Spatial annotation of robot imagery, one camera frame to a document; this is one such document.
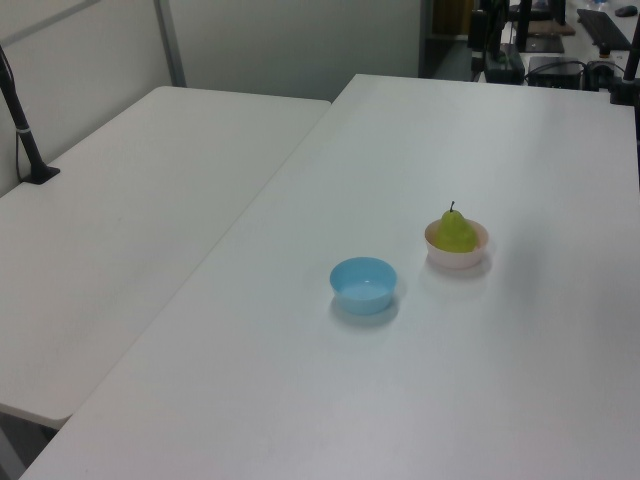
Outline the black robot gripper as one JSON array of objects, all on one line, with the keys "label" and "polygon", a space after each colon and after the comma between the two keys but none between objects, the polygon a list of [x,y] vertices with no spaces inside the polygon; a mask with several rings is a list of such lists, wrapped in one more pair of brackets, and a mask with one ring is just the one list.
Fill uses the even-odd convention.
[{"label": "black robot gripper", "polygon": [[522,84],[524,70],[518,49],[511,44],[502,44],[502,32],[508,15],[503,9],[473,10],[470,19],[469,49],[471,50],[471,67],[484,68],[487,61],[498,66],[508,67],[486,68],[484,76],[487,83],[502,83],[503,73],[506,84]]}]

